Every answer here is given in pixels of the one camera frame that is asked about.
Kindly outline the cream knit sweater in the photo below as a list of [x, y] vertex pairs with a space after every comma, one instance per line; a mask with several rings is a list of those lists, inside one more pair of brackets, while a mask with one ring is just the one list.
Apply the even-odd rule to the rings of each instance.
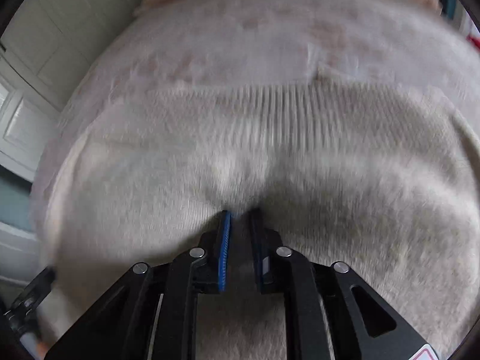
[[447, 359], [479, 317], [479, 78], [425, 88], [322, 75], [168, 88], [91, 72], [34, 182], [40, 309], [56, 341], [133, 263], [163, 263], [233, 212], [227, 294], [201, 301], [201, 359], [285, 356], [254, 289], [247, 212], [320, 264], [343, 260]]

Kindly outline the pink floral bedspread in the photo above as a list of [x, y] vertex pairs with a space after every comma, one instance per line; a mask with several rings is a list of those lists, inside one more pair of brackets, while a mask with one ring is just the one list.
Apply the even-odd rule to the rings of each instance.
[[442, 91], [479, 127], [479, 53], [419, 2], [174, 0], [138, 17], [90, 66], [41, 157], [32, 212], [45, 211], [72, 143], [117, 103], [320, 73]]

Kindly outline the white wardrobe with red stickers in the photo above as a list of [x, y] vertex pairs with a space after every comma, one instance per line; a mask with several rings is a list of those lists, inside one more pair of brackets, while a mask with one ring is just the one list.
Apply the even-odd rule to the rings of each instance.
[[1, 33], [1, 165], [27, 181], [59, 113], [141, 0], [23, 0]]

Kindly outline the red cloth on sill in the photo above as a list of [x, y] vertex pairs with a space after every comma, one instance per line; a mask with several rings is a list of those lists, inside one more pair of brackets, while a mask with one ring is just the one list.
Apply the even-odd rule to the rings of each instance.
[[478, 50], [480, 50], [480, 39], [479, 36], [474, 36], [473, 34], [469, 34], [466, 39], [475, 46]]

